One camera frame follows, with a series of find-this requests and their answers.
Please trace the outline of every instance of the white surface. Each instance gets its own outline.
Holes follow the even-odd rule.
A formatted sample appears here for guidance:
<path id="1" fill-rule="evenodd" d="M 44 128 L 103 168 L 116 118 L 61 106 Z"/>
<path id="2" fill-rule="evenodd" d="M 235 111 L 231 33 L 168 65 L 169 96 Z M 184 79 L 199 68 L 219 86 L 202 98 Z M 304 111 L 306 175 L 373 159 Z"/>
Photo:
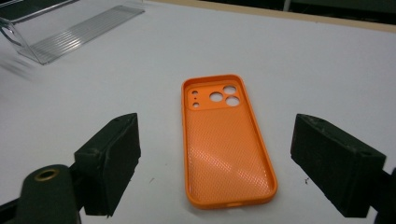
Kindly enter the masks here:
<path id="1" fill-rule="evenodd" d="M 396 165 L 396 35 L 147 2 L 147 12 L 41 66 L 0 37 L 0 204 L 111 119 L 137 112 L 142 158 L 115 216 L 89 223 L 374 223 L 343 218 L 290 158 L 297 113 L 328 120 Z M 184 192 L 180 86 L 235 73 L 278 179 L 268 204 L 203 211 Z"/>

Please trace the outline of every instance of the orange phone case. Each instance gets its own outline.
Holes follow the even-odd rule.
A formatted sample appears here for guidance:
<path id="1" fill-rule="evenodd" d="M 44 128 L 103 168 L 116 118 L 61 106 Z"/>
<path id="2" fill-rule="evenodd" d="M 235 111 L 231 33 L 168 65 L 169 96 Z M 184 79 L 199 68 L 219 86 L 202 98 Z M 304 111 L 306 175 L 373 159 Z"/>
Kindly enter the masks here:
<path id="1" fill-rule="evenodd" d="M 242 79 L 188 79 L 181 98 L 190 202 L 211 209 L 271 201 L 276 176 Z"/>

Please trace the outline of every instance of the clear plastic container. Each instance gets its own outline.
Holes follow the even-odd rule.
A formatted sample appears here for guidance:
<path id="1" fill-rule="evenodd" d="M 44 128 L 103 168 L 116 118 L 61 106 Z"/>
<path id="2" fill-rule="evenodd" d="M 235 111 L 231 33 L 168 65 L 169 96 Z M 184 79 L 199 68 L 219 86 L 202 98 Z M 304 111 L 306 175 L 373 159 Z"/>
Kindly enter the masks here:
<path id="1" fill-rule="evenodd" d="M 0 7 L 0 31 L 19 54 L 46 64 L 143 12 L 136 1 L 24 0 Z"/>

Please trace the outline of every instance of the bolt hole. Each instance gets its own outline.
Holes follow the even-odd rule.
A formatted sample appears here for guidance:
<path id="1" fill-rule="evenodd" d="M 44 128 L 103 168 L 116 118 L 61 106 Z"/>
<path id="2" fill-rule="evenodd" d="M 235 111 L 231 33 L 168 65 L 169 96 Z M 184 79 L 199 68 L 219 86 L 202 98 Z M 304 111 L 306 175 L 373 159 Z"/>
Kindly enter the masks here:
<path id="1" fill-rule="evenodd" d="M 47 181 L 55 177 L 59 174 L 59 170 L 56 169 L 48 169 L 40 172 L 38 175 L 35 176 L 36 181 Z"/>

